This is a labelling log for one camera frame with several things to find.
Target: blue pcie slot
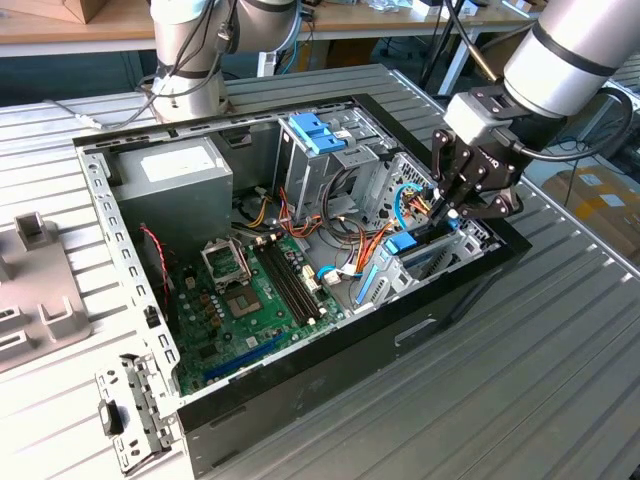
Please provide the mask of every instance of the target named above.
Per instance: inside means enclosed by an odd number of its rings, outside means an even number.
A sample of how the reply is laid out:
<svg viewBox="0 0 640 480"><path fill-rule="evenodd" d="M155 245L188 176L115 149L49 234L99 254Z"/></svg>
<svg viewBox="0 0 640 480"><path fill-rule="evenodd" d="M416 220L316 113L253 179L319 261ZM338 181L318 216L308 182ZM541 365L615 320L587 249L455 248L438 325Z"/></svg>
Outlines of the blue pcie slot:
<svg viewBox="0 0 640 480"><path fill-rule="evenodd" d="M254 348L253 350L250 350L247 353L243 353L242 355L234 358L233 360L229 360L228 362L223 363L222 365L218 365L217 367L207 372L204 372L204 375L203 375L204 381L207 382L209 380L213 380L216 377L222 377L229 372L232 372L244 365L247 365L253 362L254 360L257 360L263 355L274 350L276 348L276 343L278 343L278 341L280 341L284 337L284 335L285 335L284 333L281 333L280 335L273 337L268 342L263 343L262 345Z"/></svg>

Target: aluminum profile table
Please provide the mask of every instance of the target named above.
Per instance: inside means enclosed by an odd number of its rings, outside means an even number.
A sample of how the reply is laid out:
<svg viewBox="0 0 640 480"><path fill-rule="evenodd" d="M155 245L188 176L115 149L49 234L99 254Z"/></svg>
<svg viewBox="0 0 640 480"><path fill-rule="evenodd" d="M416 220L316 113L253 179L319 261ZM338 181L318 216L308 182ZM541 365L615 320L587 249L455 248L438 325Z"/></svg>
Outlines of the aluminum profile table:
<svg viewBox="0 0 640 480"><path fill-rule="evenodd" d="M382 66L229 83L240 111L369 93L427 145L435 104ZM137 94L67 102L101 122ZM152 124L150 114L134 125ZM0 110L0 228L57 222L94 334L0 375L2 478L118 478L93 373L140 350L70 139L47 105ZM640 463L640 275L537 188L511 219L533 244L467 317L211 478L626 479ZM174 449L135 478L189 478Z"/></svg>

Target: connector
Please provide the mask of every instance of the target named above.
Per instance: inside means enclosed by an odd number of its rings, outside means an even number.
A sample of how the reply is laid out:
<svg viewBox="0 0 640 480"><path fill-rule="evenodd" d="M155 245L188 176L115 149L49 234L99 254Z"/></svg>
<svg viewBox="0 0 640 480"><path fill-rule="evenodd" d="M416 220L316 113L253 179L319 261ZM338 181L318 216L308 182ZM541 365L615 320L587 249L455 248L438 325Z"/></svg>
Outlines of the connector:
<svg viewBox="0 0 640 480"><path fill-rule="evenodd" d="M104 130L104 125L102 125L95 118L92 118L89 115L76 113L75 117L86 127L94 128L96 130Z"/></svg>

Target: metal bracket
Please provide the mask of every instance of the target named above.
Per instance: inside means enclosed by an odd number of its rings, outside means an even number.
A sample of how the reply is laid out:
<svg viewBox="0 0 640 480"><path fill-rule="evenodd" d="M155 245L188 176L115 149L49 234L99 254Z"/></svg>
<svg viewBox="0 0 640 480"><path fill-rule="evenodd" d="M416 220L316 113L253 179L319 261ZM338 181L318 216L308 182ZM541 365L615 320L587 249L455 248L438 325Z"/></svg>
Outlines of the metal bracket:
<svg viewBox="0 0 640 480"><path fill-rule="evenodd" d="M127 476L171 450L180 438L175 416L160 418L156 398L166 392L162 382L154 382L158 375L152 355L123 355L119 363L96 373L102 427Z"/></svg>
<svg viewBox="0 0 640 480"><path fill-rule="evenodd" d="M0 371L91 333L56 225L37 212L13 223L0 232Z"/></svg>

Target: cardboard box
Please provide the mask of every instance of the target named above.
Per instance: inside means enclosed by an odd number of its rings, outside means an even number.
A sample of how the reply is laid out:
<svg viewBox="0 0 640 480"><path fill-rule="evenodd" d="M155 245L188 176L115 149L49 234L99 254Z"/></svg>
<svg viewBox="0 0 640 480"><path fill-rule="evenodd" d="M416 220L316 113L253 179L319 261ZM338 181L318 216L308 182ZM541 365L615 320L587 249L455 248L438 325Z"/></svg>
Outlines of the cardboard box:
<svg viewBox="0 0 640 480"><path fill-rule="evenodd" d="M107 0L0 0L0 8L75 23L89 21Z"/></svg>
<svg viewBox="0 0 640 480"><path fill-rule="evenodd" d="M571 170L559 172L542 189L564 203ZM640 192L602 166L579 168L567 208L611 247L640 265Z"/></svg>

